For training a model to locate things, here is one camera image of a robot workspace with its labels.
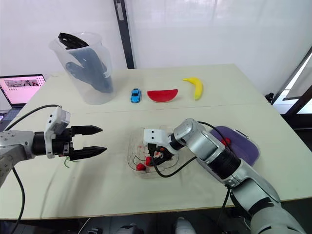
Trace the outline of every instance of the purple tray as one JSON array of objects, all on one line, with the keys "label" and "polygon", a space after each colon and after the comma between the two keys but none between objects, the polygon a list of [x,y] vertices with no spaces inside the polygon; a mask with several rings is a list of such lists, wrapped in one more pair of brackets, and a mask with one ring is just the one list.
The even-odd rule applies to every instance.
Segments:
[{"label": "purple tray", "polygon": [[[230,147],[233,149],[236,156],[242,158],[249,165],[253,166],[259,158],[259,150],[256,145],[231,128],[226,126],[217,126],[216,128],[224,135],[224,137],[231,140]],[[218,140],[222,140],[222,137],[215,130],[212,129],[210,133]]]}]

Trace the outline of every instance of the toy banana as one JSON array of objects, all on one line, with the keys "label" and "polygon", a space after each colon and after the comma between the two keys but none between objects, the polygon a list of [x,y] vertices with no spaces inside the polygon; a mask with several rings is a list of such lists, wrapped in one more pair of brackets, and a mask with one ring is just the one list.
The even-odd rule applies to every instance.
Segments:
[{"label": "toy banana", "polygon": [[198,100],[201,97],[201,94],[203,92],[203,84],[201,83],[200,79],[197,77],[190,77],[183,79],[184,81],[188,81],[195,85],[195,91],[194,91],[194,99]]}]

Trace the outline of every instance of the toy car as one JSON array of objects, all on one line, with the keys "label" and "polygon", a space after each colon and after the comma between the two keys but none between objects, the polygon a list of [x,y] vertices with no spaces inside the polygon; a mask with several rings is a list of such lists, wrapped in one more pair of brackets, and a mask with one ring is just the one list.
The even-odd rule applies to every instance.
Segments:
[{"label": "toy car", "polygon": [[139,103],[141,101],[141,90],[140,89],[133,89],[131,91],[130,101],[132,103]]}]

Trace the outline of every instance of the laptop screen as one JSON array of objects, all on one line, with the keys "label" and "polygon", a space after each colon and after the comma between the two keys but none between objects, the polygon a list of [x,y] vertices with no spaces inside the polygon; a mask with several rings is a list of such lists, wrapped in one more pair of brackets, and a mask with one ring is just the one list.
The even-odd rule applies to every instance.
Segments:
[{"label": "laptop screen", "polygon": [[44,83],[40,74],[0,77],[0,88],[12,107],[25,105]]}]

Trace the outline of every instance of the table surface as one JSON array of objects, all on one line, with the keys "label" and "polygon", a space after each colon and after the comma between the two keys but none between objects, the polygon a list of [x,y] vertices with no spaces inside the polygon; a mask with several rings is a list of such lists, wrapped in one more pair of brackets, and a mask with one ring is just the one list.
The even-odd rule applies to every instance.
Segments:
[{"label": "table surface", "polygon": [[[183,78],[199,77],[204,83],[200,100],[193,100],[193,86]],[[176,127],[192,117],[213,125],[226,125],[247,134],[260,149],[254,168],[277,190],[282,200],[312,196],[306,179],[312,177],[312,153],[234,65],[191,66],[126,70],[113,74],[117,96],[110,102],[85,104],[65,74],[51,76],[20,112],[45,104],[60,104],[71,112],[70,125],[95,125],[103,132],[75,136],[75,149],[105,146],[103,154],[68,162],[38,156],[16,166],[26,191],[23,219],[82,217],[176,211],[220,207],[225,187],[193,162],[171,178],[144,179],[127,163],[130,133],[140,127]],[[131,104],[130,91],[142,89],[142,101]],[[149,89],[178,88],[168,103],[154,103]],[[53,108],[34,113],[16,130],[42,131]],[[20,188],[13,173],[0,189],[0,218],[20,212]]]}]

